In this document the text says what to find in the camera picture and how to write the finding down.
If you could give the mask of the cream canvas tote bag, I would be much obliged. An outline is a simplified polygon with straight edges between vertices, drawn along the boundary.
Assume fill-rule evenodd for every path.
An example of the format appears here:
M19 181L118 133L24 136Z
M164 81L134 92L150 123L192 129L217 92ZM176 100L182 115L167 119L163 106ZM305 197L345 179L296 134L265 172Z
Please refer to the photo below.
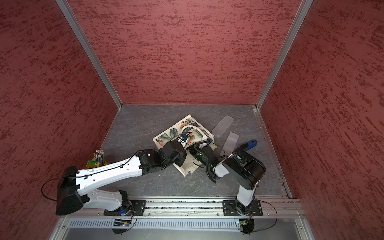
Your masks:
M157 148L160 149L170 141L181 140L183 134L187 136L187 141L185 143L182 142L185 150L187 147L207 139L214 141L214 135L197 120L195 120L191 115L187 115L185 118L178 121L170 128L155 136L152 140ZM202 164L197 166L194 164L194 162L197 163L197 160L194 160L192 155L187 153L186 160L181 167L177 164L173 165L184 177L186 177L188 174L193 173L195 170L202 166Z

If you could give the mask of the frosted translucent pencil case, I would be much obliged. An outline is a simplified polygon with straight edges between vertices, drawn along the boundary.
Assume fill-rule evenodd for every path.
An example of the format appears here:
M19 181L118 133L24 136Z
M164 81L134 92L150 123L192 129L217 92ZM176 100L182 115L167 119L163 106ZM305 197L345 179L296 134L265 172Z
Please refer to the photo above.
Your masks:
M224 116L222 120L219 121L219 123L214 127L212 130L212 134L219 138L221 137L225 131L230 127L230 125L233 123L234 119L228 115Z

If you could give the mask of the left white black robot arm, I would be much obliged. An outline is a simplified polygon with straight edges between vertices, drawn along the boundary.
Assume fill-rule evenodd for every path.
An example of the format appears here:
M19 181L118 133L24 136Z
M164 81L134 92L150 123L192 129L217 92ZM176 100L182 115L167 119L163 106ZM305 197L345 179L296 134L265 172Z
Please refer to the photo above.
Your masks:
M186 142L172 140L158 151L139 150L132 157L104 167L78 170L65 169L58 183L56 215L64 216L81 209L102 209L108 215L125 215L132 203L125 191L103 191L103 186L128 178L156 173L174 163L183 164Z

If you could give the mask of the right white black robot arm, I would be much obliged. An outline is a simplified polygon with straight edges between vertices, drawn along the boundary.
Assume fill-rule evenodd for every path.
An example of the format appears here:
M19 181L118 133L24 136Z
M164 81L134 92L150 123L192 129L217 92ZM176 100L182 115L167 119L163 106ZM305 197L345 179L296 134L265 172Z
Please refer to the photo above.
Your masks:
M212 143L209 140L201 141L187 147L187 151L195 160L202 163L208 178L213 183L226 175L234 176L240 185L234 200L234 210L240 216L252 214L254 194L266 172L265 165L247 153L257 146L258 142L256 140L247 142L233 150L230 155L223 157L215 155L210 146Z

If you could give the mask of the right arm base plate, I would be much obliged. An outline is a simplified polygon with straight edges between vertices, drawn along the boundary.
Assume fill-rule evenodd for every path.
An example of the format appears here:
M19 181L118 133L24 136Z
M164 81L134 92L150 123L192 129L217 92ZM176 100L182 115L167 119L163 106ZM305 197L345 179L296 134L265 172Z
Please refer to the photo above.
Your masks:
M225 200L222 204L224 216L263 216L262 206L258 200L253 200L248 206L243 206L237 200Z

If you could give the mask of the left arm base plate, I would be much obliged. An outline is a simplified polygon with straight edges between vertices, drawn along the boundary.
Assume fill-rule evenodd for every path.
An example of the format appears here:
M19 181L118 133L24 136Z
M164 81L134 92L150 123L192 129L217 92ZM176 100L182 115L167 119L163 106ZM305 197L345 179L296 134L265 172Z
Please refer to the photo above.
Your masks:
M104 216L143 216L147 201L131 200L114 211L104 211Z

